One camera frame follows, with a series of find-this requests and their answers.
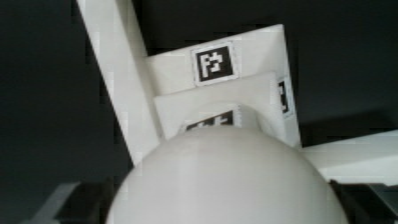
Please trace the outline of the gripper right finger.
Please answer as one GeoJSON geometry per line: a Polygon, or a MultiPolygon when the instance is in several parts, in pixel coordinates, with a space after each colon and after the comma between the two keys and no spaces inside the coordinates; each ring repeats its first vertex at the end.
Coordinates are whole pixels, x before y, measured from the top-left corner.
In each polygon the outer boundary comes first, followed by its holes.
{"type": "Polygon", "coordinates": [[[348,224],[398,224],[398,185],[328,182],[348,224]]]}

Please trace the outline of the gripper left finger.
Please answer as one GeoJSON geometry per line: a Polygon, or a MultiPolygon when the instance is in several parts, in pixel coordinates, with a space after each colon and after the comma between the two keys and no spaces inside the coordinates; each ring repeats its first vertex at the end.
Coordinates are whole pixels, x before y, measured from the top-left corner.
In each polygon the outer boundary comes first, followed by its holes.
{"type": "Polygon", "coordinates": [[[113,195],[110,179],[62,183],[34,216],[19,224],[105,224],[113,195]]]}

